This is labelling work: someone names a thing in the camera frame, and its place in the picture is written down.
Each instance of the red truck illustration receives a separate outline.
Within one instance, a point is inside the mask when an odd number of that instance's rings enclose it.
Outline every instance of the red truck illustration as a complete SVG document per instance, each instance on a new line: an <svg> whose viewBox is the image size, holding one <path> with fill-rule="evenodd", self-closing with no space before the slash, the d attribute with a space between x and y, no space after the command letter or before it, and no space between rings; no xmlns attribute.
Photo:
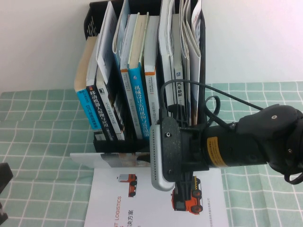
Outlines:
<svg viewBox="0 0 303 227"><path fill-rule="evenodd" d="M129 183L128 197L134 197L136 195L137 176L136 174L120 174L117 177L119 182Z"/></svg>
<svg viewBox="0 0 303 227"><path fill-rule="evenodd" d="M200 214L203 211L202 206L202 191L201 191L201 181L196 176L193 176L191 185L191 199L183 200L178 193L177 186L172 191L171 203L174 210L179 211L189 211L192 214Z"/></svg>

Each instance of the black cable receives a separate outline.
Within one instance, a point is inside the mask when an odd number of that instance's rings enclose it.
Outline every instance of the black cable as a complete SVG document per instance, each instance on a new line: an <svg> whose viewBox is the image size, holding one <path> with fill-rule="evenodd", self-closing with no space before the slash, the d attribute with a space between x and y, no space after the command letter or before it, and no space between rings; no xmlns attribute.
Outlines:
<svg viewBox="0 0 303 227"><path fill-rule="evenodd" d="M227 97L229 97L229 98L232 98L232 99L234 99L234 100L236 100L236 101L238 101L238 102L240 102L240 103L243 103L243 104L245 104L245 105L248 105L248 106L250 106L250 107L253 107L253 108L257 109L257 110L263 110L263 108L260 107L260 106L257 106L257 105L254 105L254 104L252 104L252 103L246 102L246 101L244 101L243 99L240 99L240 98L237 98L237 97L235 97L235 96L232 96L232 95L230 95L230 94L228 94L228 93L226 93L226 92L220 91L220 90L218 90L218 89L216 89L216 88L214 88L214 87L208 86L208 85L203 84L203 83L191 81L191 80L188 80L188 79L173 79L173 80L167 81L166 83L164 83L164 84L162 85L161 90L160 90L160 107L161 107L161 108L164 108L164 109L166 110L165 101L164 101L164 89L165 89L165 87L166 87L168 84L177 83L177 82L184 82L184 83L196 84L196 85L198 85L198 86L202 86L202 87L208 88L208 89L210 89L210 90L213 90L213 91L215 91L215 92L218 92L218 93L220 93L220 94L222 94L222 95L224 95L224 96L227 96Z"/></svg>
<svg viewBox="0 0 303 227"><path fill-rule="evenodd" d="M163 84L163 86L161 87L161 90L160 90L160 115L161 116L167 116L168 114L168 111L166 109L166 106L165 106L165 101L164 101L164 89L165 87L168 85L168 84L171 84L171 83L177 83L177 82L184 82L184 83L190 83L190 84L196 84L198 86L202 86L202 87L205 87L205 88L208 88L210 90L213 90L215 92L218 92L224 96L227 96L229 98L232 98L240 103L243 103L245 105L248 105L248 106L251 106L257 110L263 110L263 108L257 106L257 105L254 105L254 104L251 104L249 102L246 102L240 98L237 98L235 96L232 96L226 92L223 92L223 91L220 91L216 88L213 88L211 86L208 86L208 85L205 85L205 84L202 84L202 83L199 83L199 82L195 82L195 81L191 81L191 80L188 80L188 79L173 79L173 80L170 80L166 83ZM212 113L206 106L206 103L211 99L211 98L214 98L215 101L216 101L216 108L214 110L214 112ZM206 100L205 100L205 103L204 103L204 107L205 107L205 114L209 117L209 120L206 124L206 127L209 127L213 122L216 122L218 125L220 125L221 127L227 129L227 130L232 130L234 129L232 127L232 124L228 124L226 123L225 121L223 121L221 118L218 117L218 114L219 114L219 111L220 111L220 106L221 106L221 101L220 101L220 98L218 96L211 96L211 97L208 97Z"/></svg>
<svg viewBox="0 0 303 227"><path fill-rule="evenodd" d="M216 101L216 108L215 108L215 110L214 110L213 113L212 113L212 112L208 109L208 107L206 106L206 103L207 103L209 100L211 100L212 98L214 98L215 101ZM209 127L209 126L212 125L213 122L216 122L217 118L219 118L219 117L217 117L217 116L218 116L218 114L219 114L219 112L220 112L220 107L221 107L220 98L219 98L218 96L210 96L210 97L208 97L208 98L205 100L204 107L205 107L205 113L206 113L206 115L209 117L209 120L208 120L208 122L207 122L206 127Z"/></svg>

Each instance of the white wall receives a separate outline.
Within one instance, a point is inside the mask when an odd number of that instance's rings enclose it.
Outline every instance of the white wall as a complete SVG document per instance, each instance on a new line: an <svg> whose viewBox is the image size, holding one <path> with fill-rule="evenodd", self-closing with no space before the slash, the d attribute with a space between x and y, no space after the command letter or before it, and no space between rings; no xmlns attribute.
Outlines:
<svg viewBox="0 0 303 227"><path fill-rule="evenodd" d="M303 80L302 0L202 0L206 82Z"/></svg>
<svg viewBox="0 0 303 227"><path fill-rule="evenodd" d="M0 92L72 88L90 0L3 0ZM203 0L206 81L303 77L302 0Z"/></svg>
<svg viewBox="0 0 303 227"><path fill-rule="evenodd" d="M72 88L90 0L3 0L0 93Z"/></svg>

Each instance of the tablecloth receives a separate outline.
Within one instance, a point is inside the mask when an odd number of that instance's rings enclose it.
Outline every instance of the tablecloth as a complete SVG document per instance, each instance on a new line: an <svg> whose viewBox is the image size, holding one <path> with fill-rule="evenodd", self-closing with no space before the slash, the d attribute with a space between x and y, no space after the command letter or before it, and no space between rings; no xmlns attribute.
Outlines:
<svg viewBox="0 0 303 227"><path fill-rule="evenodd" d="M278 103L303 111L303 82L212 86L261 107ZM219 97L219 117L226 122L256 113ZM214 108L212 101L207 105ZM3 227L83 227L93 170L73 163L69 154L94 152L92 141L74 90L2 93L0 162L14 174L0 195L9 215ZM289 185L267 165L224 168L222 180L231 227L303 226L303 184Z"/></svg>

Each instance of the truck wheel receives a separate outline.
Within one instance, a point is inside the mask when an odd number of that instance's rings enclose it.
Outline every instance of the truck wheel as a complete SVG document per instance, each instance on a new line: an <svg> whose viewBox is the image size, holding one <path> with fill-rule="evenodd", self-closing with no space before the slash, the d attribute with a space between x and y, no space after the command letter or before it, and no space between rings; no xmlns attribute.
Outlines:
<svg viewBox="0 0 303 227"><path fill-rule="evenodd" d="M137 182L136 182L136 181L131 181L131 182L130 182L130 185L131 185L131 186L136 186L136 185L137 185Z"/></svg>
<svg viewBox="0 0 303 227"><path fill-rule="evenodd" d="M134 197L136 195L136 192L130 192L129 197Z"/></svg>
<svg viewBox="0 0 303 227"><path fill-rule="evenodd" d="M202 198L201 190L193 190L193 197L195 198Z"/></svg>
<svg viewBox="0 0 303 227"><path fill-rule="evenodd" d="M203 207L201 205L199 206L195 205L191 207L191 212L195 214L199 214L201 211L203 211Z"/></svg>

